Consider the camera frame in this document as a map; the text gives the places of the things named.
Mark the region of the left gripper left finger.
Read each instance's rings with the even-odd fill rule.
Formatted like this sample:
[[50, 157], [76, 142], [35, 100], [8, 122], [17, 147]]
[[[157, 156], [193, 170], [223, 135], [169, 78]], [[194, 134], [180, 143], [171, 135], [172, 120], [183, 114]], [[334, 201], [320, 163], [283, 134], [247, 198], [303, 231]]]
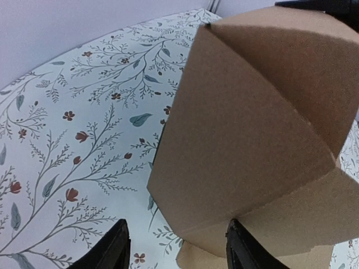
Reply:
[[68, 269], [128, 269], [131, 239], [125, 219], [119, 219], [100, 241]]

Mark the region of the brown cardboard box sheet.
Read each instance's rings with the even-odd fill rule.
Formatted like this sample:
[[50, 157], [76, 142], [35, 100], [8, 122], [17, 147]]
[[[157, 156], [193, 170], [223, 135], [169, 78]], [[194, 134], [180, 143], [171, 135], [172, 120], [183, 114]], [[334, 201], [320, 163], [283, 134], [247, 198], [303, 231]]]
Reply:
[[180, 268], [228, 268], [237, 219], [283, 268], [329, 268], [358, 237], [339, 154], [358, 110], [358, 30], [267, 7], [201, 25], [148, 191], [184, 244]]

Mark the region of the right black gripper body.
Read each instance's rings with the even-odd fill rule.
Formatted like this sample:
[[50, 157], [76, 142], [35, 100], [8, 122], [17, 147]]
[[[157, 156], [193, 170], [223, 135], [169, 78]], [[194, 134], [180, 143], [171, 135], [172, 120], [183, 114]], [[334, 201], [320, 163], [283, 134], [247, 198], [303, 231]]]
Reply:
[[275, 6], [301, 10], [321, 11], [347, 25], [358, 25], [358, 1], [351, 0], [309, 0], [280, 1]]

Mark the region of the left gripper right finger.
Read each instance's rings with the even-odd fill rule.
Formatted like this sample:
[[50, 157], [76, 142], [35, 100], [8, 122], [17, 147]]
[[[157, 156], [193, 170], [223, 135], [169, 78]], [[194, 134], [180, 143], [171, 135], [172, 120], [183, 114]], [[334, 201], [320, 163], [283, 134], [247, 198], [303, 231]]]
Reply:
[[228, 268], [283, 268], [283, 263], [272, 256], [237, 219], [229, 222], [225, 237]]

